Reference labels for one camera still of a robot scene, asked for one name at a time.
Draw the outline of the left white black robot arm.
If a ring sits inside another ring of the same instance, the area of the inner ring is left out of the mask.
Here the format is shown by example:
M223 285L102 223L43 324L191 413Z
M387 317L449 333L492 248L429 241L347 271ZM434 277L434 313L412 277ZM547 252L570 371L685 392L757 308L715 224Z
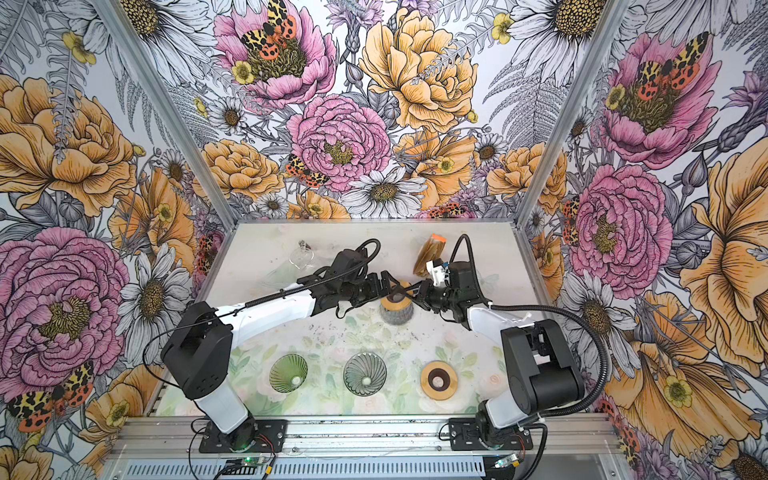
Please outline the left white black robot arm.
M400 286L388 272L368 270L365 246L344 249L329 266L285 289L228 307L187 307L161 350L161 360L185 397L218 431L218 443L244 452L256 442L253 415L228 378L231 352L277 326L328 310L338 314L380 300Z

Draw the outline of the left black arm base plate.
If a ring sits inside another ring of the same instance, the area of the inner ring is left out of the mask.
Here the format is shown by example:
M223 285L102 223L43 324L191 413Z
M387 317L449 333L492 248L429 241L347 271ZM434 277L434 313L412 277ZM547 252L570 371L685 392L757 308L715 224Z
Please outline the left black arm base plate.
M248 418L230 433L223 433L209 421L198 447L200 453L280 453L288 421Z

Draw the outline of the brown coffee filter stack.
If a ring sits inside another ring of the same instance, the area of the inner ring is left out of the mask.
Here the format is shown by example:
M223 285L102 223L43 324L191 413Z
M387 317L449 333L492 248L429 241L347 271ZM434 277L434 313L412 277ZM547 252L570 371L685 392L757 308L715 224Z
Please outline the brown coffee filter stack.
M422 278L428 277L428 262L438 260L445 248L446 239L443 236L432 234L422 245L416 257L413 274Z

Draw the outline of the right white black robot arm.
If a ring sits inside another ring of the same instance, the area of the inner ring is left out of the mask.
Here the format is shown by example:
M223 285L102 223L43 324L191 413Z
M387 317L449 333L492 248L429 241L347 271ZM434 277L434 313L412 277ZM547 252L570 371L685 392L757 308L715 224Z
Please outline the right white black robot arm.
M487 299L469 261L429 261L426 271L428 278L419 283L414 303L487 337L502 350L507 390L483 401L476 414L479 438L486 445L495 446L514 428L584 399L584 381L561 327L530 315L541 312L541 305L504 306Z

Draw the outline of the grey glass dripper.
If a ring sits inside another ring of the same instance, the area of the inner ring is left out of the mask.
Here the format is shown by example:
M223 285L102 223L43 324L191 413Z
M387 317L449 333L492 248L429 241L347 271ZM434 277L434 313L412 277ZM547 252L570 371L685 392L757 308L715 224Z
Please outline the grey glass dripper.
M358 397L369 397L378 393L387 380L384 360L373 352L353 355L345 364L343 381L347 390Z

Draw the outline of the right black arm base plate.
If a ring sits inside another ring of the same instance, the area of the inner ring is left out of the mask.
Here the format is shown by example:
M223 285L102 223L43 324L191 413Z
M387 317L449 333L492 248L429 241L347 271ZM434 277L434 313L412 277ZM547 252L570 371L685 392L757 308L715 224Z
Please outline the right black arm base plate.
M475 417L450 418L447 425L452 451L529 451L533 448L529 431L514 426L504 429L481 426Z

